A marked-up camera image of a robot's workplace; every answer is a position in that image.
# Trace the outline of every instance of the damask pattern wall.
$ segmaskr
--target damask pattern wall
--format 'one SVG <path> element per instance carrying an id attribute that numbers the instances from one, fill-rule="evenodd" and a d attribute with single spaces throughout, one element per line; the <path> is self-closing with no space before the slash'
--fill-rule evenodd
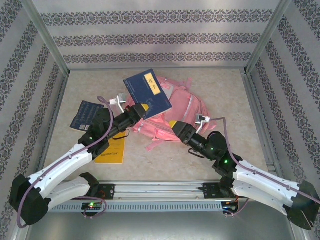
<path id="1" fill-rule="evenodd" d="M 0 240 L 16 212 L 12 181 L 38 167 L 65 81 L 19 0 L 0 0 Z"/>
<path id="2" fill-rule="evenodd" d="M 279 0 L 34 0 L 68 67 L 245 67 Z"/>
<path id="3" fill-rule="evenodd" d="M 285 178 L 320 190 L 320 1 L 293 0 L 251 78 Z M 314 229 L 320 239 L 320 217 Z"/>

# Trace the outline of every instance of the yellow tag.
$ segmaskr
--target yellow tag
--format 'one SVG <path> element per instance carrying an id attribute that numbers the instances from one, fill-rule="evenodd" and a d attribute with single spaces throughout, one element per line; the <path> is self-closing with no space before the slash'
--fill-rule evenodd
<path id="1" fill-rule="evenodd" d="M 157 95 L 157 94 L 161 93 L 154 77 L 152 76 L 152 73 L 148 73 L 148 74 L 144 75 L 144 77 L 145 77 L 147 83 L 149 84 L 149 86 L 153 92 L 153 95 Z"/>

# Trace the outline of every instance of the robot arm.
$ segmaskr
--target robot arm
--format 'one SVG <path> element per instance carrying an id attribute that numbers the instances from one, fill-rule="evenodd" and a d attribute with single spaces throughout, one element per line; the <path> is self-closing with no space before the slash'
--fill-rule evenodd
<path id="1" fill-rule="evenodd" d="M 313 228 L 320 208 L 320 198 L 311 183 L 304 181 L 298 184 L 274 176 L 235 154 L 234 161 L 225 137 L 218 131 L 213 131 L 205 139 L 190 124 L 171 121 L 170 126 L 185 145 L 209 161 L 215 161 L 212 168 L 222 176 L 219 184 L 221 188 L 231 189 L 237 196 L 253 199 L 278 210 L 298 227 L 306 230 Z"/>
<path id="2" fill-rule="evenodd" d="M 60 183 L 77 169 L 102 154 L 109 147 L 108 140 L 118 133 L 124 132 L 127 128 L 133 127 L 146 114 L 148 108 L 146 104 L 128 106 L 124 113 L 112 120 L 113 124 L 106 138 L 93 145 L 107 133 L 107 129 L 111 125 L 109 110 L 107 108 L 100 109 L 88 131 L 70 151 L 28 178 L 19 175 L 14 179 L 9 199 L 10 205 L 18 212 L 19 206 L 23 202 L 22 199 L 26 195 L 21 217 L 27 225 L 33 225 L 58 204 L 88 194 L 93 197 L 93 191 L 97 189 L 99 182 L 89 173 L 83 173 L 73 181 Z"/>

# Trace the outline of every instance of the patterned wallpaper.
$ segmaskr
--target patterned wallpaper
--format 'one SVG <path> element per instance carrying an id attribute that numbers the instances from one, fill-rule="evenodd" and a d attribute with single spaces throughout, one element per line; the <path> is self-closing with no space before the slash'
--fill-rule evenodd
<path id="1" fill-rule="evenodd" d="M 34 0 L 68 67 L 244 67 L 279 0 Z"/>
<path id="2" fill-rule="evenodd" d="M 293 0 L 251 73 L 285 178 L 320 190 L 320 2 Z M 320 239 L 320 217 L 314 232 Z"/>
<path id="3" fill-rule="evenodd" d="M 0 0 L 0 240 L 16 212 L 12 181 L 38 168 L 65 78 L 19 0 Z"/>

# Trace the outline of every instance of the dark blue book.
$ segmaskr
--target dark blue book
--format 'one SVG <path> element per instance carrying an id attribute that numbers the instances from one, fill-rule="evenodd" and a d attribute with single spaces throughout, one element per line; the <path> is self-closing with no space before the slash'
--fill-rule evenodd
<path id="1" fill-rule="evenodd" d="M 73 119 L 70 128 L 86 132 L 99 109 L 103 108 L 104 105 L 82 101 L 78 113 Z"/>
<path id="2" fill-rule="evenodd" d="M 145 120 L 172 108 L 152 69 L 129 77 L 123 82 L 135 104 L 148 104 Z"/>

